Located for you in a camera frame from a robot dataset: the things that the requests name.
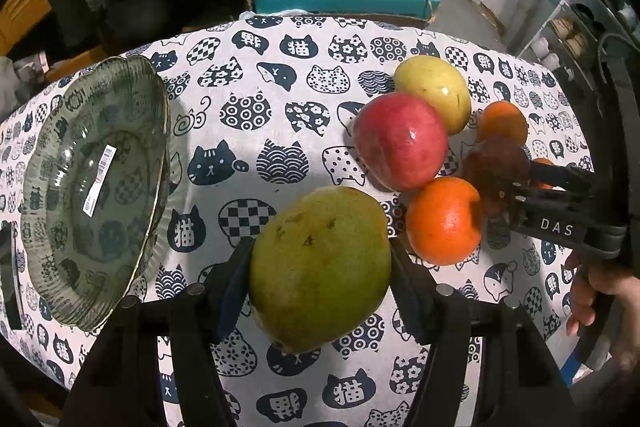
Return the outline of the wooden louvered cabinet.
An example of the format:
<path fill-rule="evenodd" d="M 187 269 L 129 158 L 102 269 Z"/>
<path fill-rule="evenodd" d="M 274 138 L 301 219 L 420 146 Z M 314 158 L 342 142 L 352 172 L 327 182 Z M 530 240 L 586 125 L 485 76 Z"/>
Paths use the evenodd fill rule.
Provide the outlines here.
<path fill-rule="evenodd" d="M 0 15 L 0 52 L 6 56 L 50 12 L 48 0 L 6 0 Z"/>

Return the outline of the small red apple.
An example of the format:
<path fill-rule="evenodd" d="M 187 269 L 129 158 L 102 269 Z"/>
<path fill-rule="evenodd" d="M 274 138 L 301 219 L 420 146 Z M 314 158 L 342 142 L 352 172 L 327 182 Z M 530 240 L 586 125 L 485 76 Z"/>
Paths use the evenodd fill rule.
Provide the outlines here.
<path fill-rule="evenodd" d="M 352 124 L 352 141 L 378 183 L 397 192 L 424 187 L 448 152 L 448 133 L 434 107 L 402 92 L 366 104 Z"/>

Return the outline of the green glass plate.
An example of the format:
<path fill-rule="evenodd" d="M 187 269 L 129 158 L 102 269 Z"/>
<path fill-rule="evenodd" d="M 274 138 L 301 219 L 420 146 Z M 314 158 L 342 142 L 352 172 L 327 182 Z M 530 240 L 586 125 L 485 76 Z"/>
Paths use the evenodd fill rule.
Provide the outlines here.
<path fill-rule="evenodd" d="M 169 103 L 140 55 L 73 80 L 26 168 L 21 238 L 58 323 L 101 326 L 151 257 L 168 197 Z"/>

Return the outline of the large red apple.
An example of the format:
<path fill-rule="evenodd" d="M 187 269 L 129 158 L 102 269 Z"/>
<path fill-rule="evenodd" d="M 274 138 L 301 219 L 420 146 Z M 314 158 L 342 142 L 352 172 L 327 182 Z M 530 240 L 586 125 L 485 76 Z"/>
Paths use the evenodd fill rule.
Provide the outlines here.
<path fill-rule="evenodd" d="M 529 159 L 518 142 L 494 136 L 475 144 L 466 153 L 462 178 L 480 194 L 485 215 L 495 218 L 508 209 L 512 183 L 528 183 Z"/>

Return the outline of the grey clothes pile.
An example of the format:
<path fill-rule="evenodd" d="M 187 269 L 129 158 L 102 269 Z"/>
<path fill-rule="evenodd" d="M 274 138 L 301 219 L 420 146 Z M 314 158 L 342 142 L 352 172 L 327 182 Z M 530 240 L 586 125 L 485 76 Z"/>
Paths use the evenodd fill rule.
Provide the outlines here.
<path fill-rule="evenodd" d="M 0 120 L 5 121 L 15 109 L 37 92 L 49 70 L 46 52 L 29 55 L 16 62 L 0 57 Z"/>

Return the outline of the small tangerine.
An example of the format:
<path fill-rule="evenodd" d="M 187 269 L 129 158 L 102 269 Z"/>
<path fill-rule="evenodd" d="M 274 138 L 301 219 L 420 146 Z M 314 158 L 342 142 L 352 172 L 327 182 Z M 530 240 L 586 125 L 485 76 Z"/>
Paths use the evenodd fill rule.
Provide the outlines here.
<path fill-rule="evenodd" d="M 529 161 L 529 185 L 541 190 L 552 190 L 553 183 L 547 183 L 548 167 L 553 167 L 553 162 L 548 158 L 535 158 Z"/>

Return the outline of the shoe rack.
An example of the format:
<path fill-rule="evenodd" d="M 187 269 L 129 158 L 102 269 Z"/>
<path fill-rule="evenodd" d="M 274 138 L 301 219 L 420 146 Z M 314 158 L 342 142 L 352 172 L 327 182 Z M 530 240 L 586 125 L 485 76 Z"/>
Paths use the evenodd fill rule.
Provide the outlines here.
<path fill-rule="evenodd" d="M 523 44 L 518 57 L 588 77 L 598 41 L 608 32 L 639 43 L 639 13 L 628 0 L 560 0 Z"/>

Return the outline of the yellow pear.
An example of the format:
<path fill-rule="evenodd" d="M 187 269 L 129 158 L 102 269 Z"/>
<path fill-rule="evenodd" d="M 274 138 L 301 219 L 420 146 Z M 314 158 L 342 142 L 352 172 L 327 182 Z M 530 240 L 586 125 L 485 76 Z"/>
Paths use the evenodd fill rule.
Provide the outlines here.
<path fill-rule="evenodd" d="M 418 55 L 394 72 L 397 91 L 423 98 L 436 109 L 449 135 L 460 133 L 471 117 L 472 103 L 460 72 L 441 58 Z"/>

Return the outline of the large orange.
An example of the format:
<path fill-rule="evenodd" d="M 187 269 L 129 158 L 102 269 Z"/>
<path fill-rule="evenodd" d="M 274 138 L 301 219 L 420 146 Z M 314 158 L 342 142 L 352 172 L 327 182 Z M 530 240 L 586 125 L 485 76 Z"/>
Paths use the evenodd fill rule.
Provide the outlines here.
<path fill-rule="evenodd" d="M 478 118 L 477 140 L 509 138 L 518 145 L 527 140 L 527 121 L 521 111 L 508 101 L 489 104 Z"/>

